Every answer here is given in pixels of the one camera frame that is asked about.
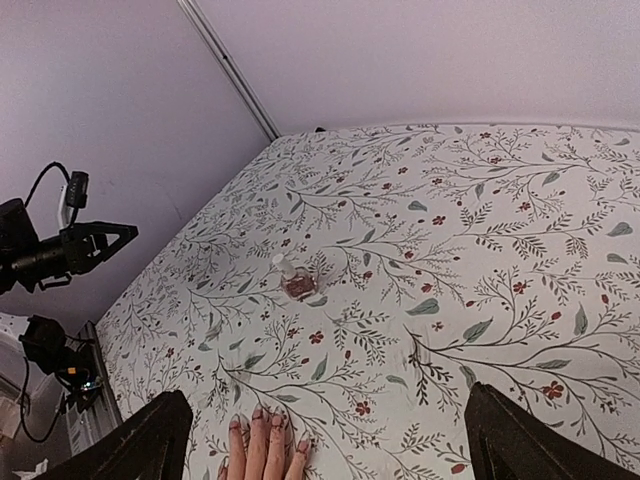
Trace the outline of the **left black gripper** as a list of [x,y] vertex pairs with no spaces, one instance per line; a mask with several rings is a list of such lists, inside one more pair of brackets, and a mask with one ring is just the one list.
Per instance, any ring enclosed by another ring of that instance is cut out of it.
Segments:
[[75,223],[40,240],[20,198],[1,205],[1,294],[20,284],[37,288],[67,286],[74,275],[91,272],[138,236],[133,225]]

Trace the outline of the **glitter nail polish bottle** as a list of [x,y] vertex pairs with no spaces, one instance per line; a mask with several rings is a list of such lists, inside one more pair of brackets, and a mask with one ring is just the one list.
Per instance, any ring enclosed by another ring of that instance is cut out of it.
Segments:
[[295,301],[303,301],[318,293],[314,276],[304,267],[296,268],[293,275],[282,273],[280,285]]

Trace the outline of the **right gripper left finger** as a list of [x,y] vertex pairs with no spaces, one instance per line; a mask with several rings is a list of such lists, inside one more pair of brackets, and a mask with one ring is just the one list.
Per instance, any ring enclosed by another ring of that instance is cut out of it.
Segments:
[[192,421],[193,412],[182,391],[165,391],[98,443],[39,477],[181,479]]

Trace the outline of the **white nail polish cap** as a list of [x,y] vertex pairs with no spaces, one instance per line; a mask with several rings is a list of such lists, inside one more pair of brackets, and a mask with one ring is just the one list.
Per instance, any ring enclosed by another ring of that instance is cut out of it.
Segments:
[[272,263],[284,278],[291,279],[296,276],[296,268],[283,254],[275,255]]

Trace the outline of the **person's bare hand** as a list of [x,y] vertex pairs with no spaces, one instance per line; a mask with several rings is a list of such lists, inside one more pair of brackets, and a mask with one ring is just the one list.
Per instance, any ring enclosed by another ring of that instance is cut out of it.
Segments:
[[229,453],[218,467],[217,479],[287,479],[305,478],[313,441],[304,433],[296,445],[287,446],[288,417],[282,412],[269,414],[258,404],[249,419],[248,443],[243,426],[246,418],[234,414],[228,425]]

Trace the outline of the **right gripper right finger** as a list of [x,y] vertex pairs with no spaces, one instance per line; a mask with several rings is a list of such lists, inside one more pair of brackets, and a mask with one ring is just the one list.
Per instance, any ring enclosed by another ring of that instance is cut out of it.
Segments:
[[475,383],[464,411],[477,479],[637,479],[556,433],[493,386]]

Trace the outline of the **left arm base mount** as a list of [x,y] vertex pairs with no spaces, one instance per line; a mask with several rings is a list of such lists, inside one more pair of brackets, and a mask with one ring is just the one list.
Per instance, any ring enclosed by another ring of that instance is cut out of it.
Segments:
[[45,375],[53,375],[69,396],[79,393],[92,377],[88,361],[77,350],[80,339],[67,335],[53,319],[34,315],[27,322],[26,331],[18,336],[26,359]]

